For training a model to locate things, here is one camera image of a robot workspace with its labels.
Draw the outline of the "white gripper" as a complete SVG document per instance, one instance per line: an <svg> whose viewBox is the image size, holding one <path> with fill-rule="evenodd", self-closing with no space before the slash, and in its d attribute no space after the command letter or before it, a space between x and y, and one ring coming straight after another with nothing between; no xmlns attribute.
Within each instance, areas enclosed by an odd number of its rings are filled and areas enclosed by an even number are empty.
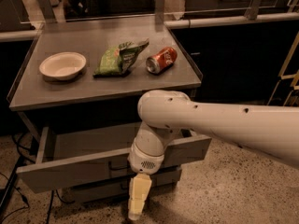
<svg viewBox="0 0 299 224"><path fill-rule="evenodd" d="M151 188L149 175L158 172L164 160L164 155L151 156L141 151L136 144L132 144L128 156L130 167L137 174L130 180L128 217L139 220Z"/></svg>

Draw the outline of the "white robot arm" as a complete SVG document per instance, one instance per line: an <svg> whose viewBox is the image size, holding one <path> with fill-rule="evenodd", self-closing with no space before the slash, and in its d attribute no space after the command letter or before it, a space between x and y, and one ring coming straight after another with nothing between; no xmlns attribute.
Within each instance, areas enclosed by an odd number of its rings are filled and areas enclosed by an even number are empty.
<svg viewBox="0 0 299 224"><path fill-rule="evenodd" d="M196 103L180 91L144 93L142 120L128 161L136 176L129 186L128 217L140 218L150 192L150 176L164 161L167 146L181 130L204 134L299 167L299 108Z"/></svg>

